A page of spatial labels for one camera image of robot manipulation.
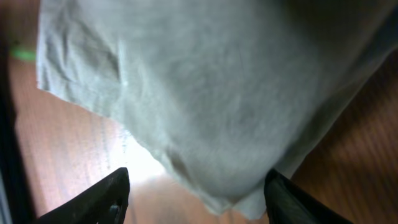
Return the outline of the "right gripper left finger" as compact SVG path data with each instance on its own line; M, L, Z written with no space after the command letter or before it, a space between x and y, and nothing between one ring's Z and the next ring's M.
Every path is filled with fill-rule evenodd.
M128 170L118 168L35 224L123 224L128 208Z

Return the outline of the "beige shorts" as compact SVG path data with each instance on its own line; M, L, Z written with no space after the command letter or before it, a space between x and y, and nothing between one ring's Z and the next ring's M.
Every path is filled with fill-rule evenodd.
M258 219L397 47L397 1L44 0L38 87L115 119L215 214Z

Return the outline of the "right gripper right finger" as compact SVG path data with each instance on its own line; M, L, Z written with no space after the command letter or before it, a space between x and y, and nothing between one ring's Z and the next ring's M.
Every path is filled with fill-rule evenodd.
M264 197L270 224L351 224L275 169L265 178Z

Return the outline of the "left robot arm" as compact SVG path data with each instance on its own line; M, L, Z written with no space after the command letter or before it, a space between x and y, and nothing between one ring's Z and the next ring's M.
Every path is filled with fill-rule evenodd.
M32 223L35 209L15 131L8 52L1 41L1 223Z

